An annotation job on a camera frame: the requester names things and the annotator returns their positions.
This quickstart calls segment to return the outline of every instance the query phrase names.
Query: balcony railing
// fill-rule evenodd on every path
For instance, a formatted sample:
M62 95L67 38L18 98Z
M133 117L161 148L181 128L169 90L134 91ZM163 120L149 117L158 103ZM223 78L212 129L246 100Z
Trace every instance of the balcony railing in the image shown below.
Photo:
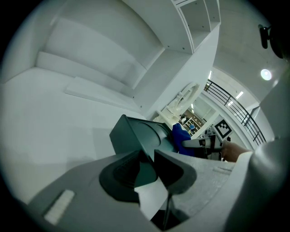
M204 91L222 103L239 120L255 143L260 145L266 142L254 119L236 98L210 80L207 81Z

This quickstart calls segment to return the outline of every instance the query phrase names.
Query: black metal railing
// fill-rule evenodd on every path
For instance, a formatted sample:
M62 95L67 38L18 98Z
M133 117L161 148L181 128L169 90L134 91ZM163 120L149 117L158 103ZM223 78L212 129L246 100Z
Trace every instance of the black metal railing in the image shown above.
M222 87L212 82L207 81L204 91L216 98L220 103L222 103L244 126L251 139L258 145L266 142L260 128L251 117L251 115L246 111L246 109L227 91Z

